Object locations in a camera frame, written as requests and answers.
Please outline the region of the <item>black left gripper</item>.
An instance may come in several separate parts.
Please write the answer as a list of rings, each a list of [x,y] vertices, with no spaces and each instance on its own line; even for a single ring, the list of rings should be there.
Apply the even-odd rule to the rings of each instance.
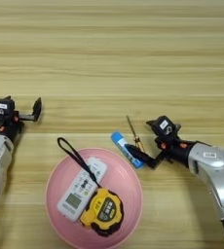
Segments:
[[[0,115],[0,135],[8,137],[11,141],[15,141],[16,137],[22,132],[25,121],[37,122],[42,110],[42,99],[38,98],[33,106],[32,115],[24,115],[15,112],[12,115]]]

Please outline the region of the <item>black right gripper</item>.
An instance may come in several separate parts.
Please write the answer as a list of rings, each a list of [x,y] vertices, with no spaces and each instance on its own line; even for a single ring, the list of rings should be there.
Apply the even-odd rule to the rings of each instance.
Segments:
[[[152,127],[156,124],[156,120],[147,121],[146,124]],[[196,145],[194,141],[181,140],[179,137],[175,137],[169,142],[157,137],[155,142],[161,152],[154,159],[141,152],[134,145],[127,144],[126,148],[134,158],[143,161],[151,168],[156,168],[163,160],[168,160],[169,162],[175,160],[188,166],[189,154]]]

